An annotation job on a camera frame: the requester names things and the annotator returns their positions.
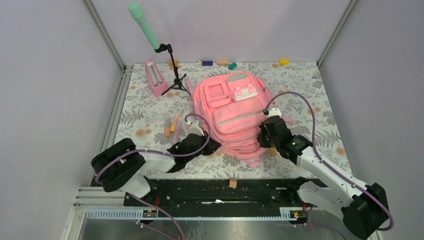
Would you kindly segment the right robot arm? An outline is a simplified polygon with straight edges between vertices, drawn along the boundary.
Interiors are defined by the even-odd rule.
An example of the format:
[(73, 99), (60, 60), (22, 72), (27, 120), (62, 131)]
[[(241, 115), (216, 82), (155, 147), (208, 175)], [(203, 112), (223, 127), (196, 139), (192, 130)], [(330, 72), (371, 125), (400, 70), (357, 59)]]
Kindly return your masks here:
[(366, 240), (390, 216), (387, 196), (378, 183), (369, 185), (327, 161), (302, 135), (293, 135), (279, 115), (269, 114), (260, 124), (259, 144), (272, 147), (292, 163), (316, 176), (325, 187), (298, 177), (287, 191), (293, 206), (303, 202), (321, 208), (342, 220), (357, 238)]

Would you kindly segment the pink school backpack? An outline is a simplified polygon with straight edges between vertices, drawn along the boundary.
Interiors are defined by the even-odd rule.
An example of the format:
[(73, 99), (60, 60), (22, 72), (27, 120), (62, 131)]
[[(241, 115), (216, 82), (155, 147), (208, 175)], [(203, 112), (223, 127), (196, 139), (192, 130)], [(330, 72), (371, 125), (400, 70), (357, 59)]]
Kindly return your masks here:
[(249, 72), (213, 76), (199, 82), (191, 96), (194, 113), (209, 123), (219, 150), (256, 168), (266, 151), (257, 140), (263, 109), (274, 97), (264, 80)]

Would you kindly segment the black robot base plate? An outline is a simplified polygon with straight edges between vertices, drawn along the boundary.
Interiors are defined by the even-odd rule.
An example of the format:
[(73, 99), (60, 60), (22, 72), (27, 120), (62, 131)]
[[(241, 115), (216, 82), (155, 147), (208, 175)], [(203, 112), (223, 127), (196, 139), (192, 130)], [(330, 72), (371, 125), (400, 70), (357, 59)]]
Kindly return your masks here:
[(177, 218), (279, 217), (280, 208), (302, 211), (306, 206), (291, 187), (294, 178), (152, 180), (145, 202)]

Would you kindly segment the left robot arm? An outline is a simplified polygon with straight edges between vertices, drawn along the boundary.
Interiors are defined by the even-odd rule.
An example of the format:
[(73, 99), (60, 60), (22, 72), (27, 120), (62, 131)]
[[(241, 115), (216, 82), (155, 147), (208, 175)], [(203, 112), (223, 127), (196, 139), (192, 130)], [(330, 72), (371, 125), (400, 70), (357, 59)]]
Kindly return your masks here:
[(123, 190), (135, 195), (144, 206), (152, 204), (155, 192), (146, 177), (138, 177), (141, 170), (175, 173), (199, 156), (209, 156), (221, 144), (207, 133), (190, 133), (165, 152), (137, 149), (131, 138), (125, 138), (95, 156), (90, 164), (96, 174), (95, 181), (107, 193)]

